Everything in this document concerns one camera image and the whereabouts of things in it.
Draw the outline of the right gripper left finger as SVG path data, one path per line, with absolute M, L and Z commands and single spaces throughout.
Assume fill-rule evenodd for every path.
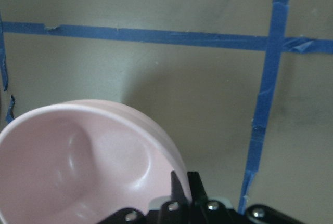
M 190 222 L 190 203 L 185 197 L 181 182 L 176 174 L 172 171 L 171 177 L 171 194 L 170 199 L 160 204 L 159 208 L 152 208 L 146 214 L 136 208 L 123 208 L 110 216 L 106 217 L 100 224 L 117 224 L 117 223 L 180 223 Z

